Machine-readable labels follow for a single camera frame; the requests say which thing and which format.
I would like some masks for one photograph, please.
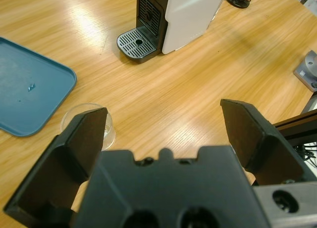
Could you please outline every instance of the silver metal part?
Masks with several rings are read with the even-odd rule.
[[[273,228],[317,228],[317,182],[253,188]]]
[[[138,29],[121,34],[117,39],[117,44],[131,58],[142,58],[156,50]]]
[[[310,51],[294,71],[295,76],[312,92],[317,91],[317,54]]]

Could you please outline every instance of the black cable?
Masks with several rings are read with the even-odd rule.
[[[317,169],[317,164],[315,164],[312,159],[309,159],[309,161],[310,161],[310,162],[315,166],[315,168]]]
[[[304,161],[316,158],[315,154],[311,150],[305,149],[304,145],[295,146],[294,149]]]

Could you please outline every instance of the blue tray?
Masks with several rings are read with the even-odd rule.
[[[70,68],[0,38],[0,129],[37,133],[76,84]]]

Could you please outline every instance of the screw hole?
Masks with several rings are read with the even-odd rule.
[[[143,40],[137,39],[137,40],[135,41],[135,43],[136,43],[137,45],[141,45],[141,44],[143,43]]]
[[[154,159],[152,157],[147,157],[141,161],[136,161],[135,164],[138,166],[148,166],[154,162]]]
[[[273,193],[273,200],[285,213],[295,213],[299,209],[298,202],[288,192],[282,190],[275,191]]]
[[[159,223],[153,213],[138,211],[126,220],[123,228],[159,228]]]
[[[184,213],[181,228],[218,228],[218,222],[205,208],[190,208]]]
[[[190,159],[181,159],[178,161],[181,165],[191,165],[193,163]]]

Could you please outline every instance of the glass cup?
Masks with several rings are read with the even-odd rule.
[[[70,123],[70,121],[80,113],[83,113],[85,111],[102,108],[101,105],[98,105],[96,103],[82,103],[79,104],[73,108],[71,108],[63,117],[61,123],[60,123],[60,132],[64,131],[64,129],[67,127],[67,125]],[[104,133],[104,143],[102,150],[107,150],[109,147],[112,146],[115,139],[115,130],[112,124],[112,118],[110,113],[108,112],[107,118],[106,118],[106,126],[105,126],[105,133]]]

